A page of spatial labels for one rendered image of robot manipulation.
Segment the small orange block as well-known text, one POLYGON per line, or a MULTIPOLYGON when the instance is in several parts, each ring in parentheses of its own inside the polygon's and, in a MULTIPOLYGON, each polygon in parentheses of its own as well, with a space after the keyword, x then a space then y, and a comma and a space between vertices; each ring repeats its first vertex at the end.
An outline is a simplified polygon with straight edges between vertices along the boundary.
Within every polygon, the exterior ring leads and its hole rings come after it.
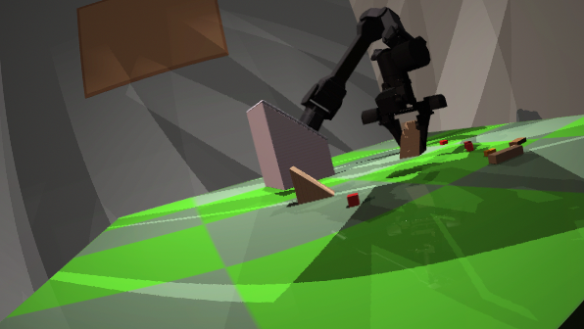
POLYGON ((485 151, 483 151, 483 152, 484 152, 484 156, 485 156, 485 157, 488 157, 488 155, 490 155, 490 154, 492 154, 492 153, 496 152, 496 148, 491 148, 490 150, 487 150, 487 151, 485 150, 485 151))

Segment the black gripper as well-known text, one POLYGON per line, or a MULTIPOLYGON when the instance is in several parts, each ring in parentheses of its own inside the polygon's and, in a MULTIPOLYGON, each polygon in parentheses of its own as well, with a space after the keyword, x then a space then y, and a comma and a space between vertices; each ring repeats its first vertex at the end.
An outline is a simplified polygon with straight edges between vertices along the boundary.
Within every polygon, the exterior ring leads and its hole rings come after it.
MULTIPOLYGON (((363 125, 368 124, 368 123, 372 123, 375 121, 380 121, 379 125, 384 125, 385 127, 387 127, 388 130, 394 136, 397 144, 400 146, 402 127, 400 124, 400 120, 398 118, 395 119, 394 116, 418 111, 419 115, 416 117, 417 117, 417 122, 418 122, 418 126, 419 126, 420 139, 421 139, 422 147, 423 147, 423 149, 425 149, 426 144, 427 144, 426 138, 427 138, 427 133, 428 133, 428 125, 429 125, 430 115, 434 114, 434 112, 432 112, 432 110, 438 110, 438 109, 447 107, 446 99, 445 99, 444 95, 438 94, 438 95, 425 97, 425 98, 423 98, 424 101, 417 102, 416 98, 414 97, 413 89, 411 86, 412 81, 410 80, 409 75, 407 73, 396 74, 396 75, 384 77, 383 81, 384 81, 384 83, 387 82, 388 87, 392 87, 392 86, 396 86, 395 81, 397 79, 401 79, 402 82, 407 84, 408 88, 410 89, 410 91, 412 93, 412 100, 413 101, 409 102, 407 104, 404 104, 404 108, 397 113, 390 112, 390 113, 387 113, 386 115, 382 115, 378 108, 363 111, 363 113, 362 113, 363 125), (413 105, 413 106, 407 107, 408 104, 413 105)), ((400 82, 401 82, 401 80, 400 80, 400 82)))

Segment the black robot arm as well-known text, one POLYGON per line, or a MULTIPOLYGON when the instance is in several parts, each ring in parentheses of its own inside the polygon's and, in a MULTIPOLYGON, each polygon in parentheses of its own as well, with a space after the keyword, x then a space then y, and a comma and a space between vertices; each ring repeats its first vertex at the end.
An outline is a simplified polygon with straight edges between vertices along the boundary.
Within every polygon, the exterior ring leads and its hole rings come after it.
MULTIPOLYGON (((370 59, 377 60, 383 78, 408 73, 408 71, 426 67, 430 63, 426 41, 421 36, 413 38, 408 34, 395 12, 386 7, 370 8, 361 14, 357 24, 356 38, 338 62, 337 67, 331 75, 313 85, 303 98, 301 104, 306 108, 299 122, 318 132, 324 119, 332 120, 347 93, 346 80, 351 76, 370 43, 380 38, 389 48, 374 49, 370 59), (322 108, 312 103, 310 99, 322 108)), ((390 112, 397 113, 404 108, 404 104, 413 101, 407 84, 400 80, 397 79, 396 86, 392 87, 388 87, 387 82, 382 84, 382 91, 374 100, 382 115, 390 112)))

